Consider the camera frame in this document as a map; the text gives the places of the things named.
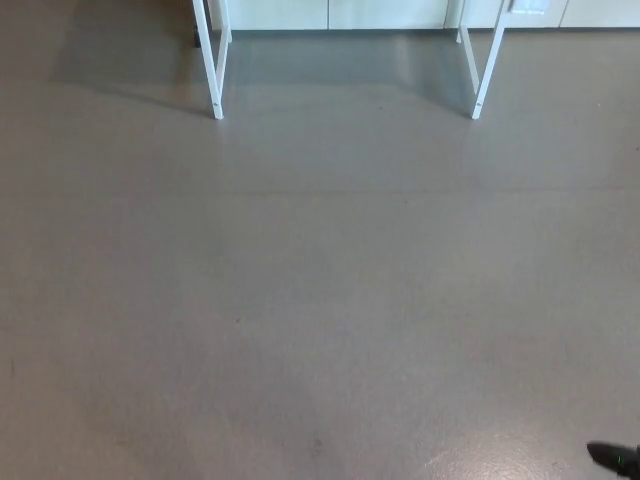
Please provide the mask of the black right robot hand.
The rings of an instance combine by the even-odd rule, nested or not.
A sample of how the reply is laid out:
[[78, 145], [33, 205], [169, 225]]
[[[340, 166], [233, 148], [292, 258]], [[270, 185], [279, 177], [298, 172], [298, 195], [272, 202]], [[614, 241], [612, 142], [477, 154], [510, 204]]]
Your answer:
[[618, 477], [639, 478], [639, 447], [627, 447], [606, 442], [589, 442], [588, 453], [593, 462]]

